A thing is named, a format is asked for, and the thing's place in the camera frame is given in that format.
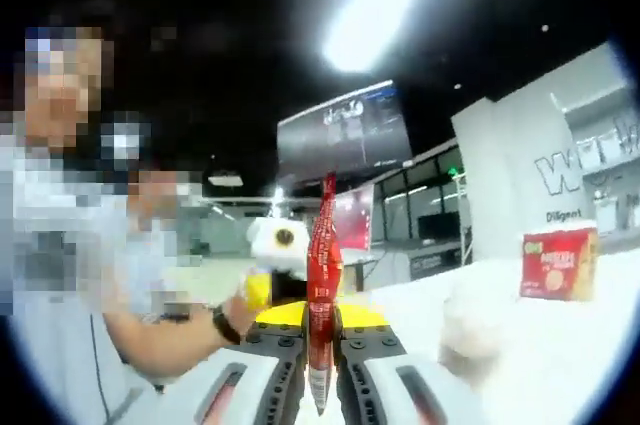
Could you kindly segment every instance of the black ceiling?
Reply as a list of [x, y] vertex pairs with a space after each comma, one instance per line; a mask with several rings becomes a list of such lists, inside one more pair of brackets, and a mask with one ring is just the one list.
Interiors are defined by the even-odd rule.
[[275, 123], [310, 105], [391, 78], [417, 154], [452, 138], [450, 117], [465, 106], [497, 100], [606, 38], [588, 0], [416, 0], [380, 66], [345, 75], [320, 48], [346, 1], [12, 0], [5, 16], [15, 23], [4, 27], [19, 34], [56, 10], [115, 8], [108, 106], [148, 116], [157, 153], [181, 168], [239, 172], [241, 195], [267, 193]]

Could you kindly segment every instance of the white toy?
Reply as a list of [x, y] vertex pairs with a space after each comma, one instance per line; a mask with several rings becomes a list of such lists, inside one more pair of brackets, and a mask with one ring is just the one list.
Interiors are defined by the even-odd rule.
[[247, 240], [258, 269], [290, 270], [296, 278], [307, 279], [309, 231], [303, 222], [256, 218], [247, 230]]

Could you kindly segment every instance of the wristwatch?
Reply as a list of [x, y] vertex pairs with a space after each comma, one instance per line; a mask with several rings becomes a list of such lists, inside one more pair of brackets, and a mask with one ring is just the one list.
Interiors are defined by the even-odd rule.
[[211, 311], [213, 312], [213, 326], [216, 327], [218, 332], [220, 332], [220, 335], [222, 335], [228, 342], [231, 342], [234, 345], [240, 345], [242, 336], [229, 323], [227, 316], [222, 311], [222, 305], [213, 307]]

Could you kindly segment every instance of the yellow object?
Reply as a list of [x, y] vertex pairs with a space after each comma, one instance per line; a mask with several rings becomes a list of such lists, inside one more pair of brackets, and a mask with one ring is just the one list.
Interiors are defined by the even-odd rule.
[[249, 275], [244, 282], [245, 297], [250, 310], [261, 310], [271, 301], [271, 274]]
[[304, 315], [306, 304], [307, 302], [294, 302], [270, 308], [258, 315], [256, 322], [300, 327], [302, 326], [302, 316]]
[[389, 325], [389, 322], [385, 320], [382, 314], [369, 310], [362, 305], [340, 303], [338, 304], [338, 309], [340, 310], [343, 328]]

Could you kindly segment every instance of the red snack bag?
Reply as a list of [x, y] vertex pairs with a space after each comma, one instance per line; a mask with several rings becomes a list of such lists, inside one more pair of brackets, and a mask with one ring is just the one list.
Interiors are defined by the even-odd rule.
[[590, 300], [597, 260], [593, 228], [525, 235], [520, 295], [555, 300]]
[[307, 254], [307, 302], [309, 304], [309, 385], [318, 415], [324, 412], [331, 379], [333, 311], [342, 274], [342, 256], [333, 226], [336, 177], [324, 180], [320, 214], [311, 234]]

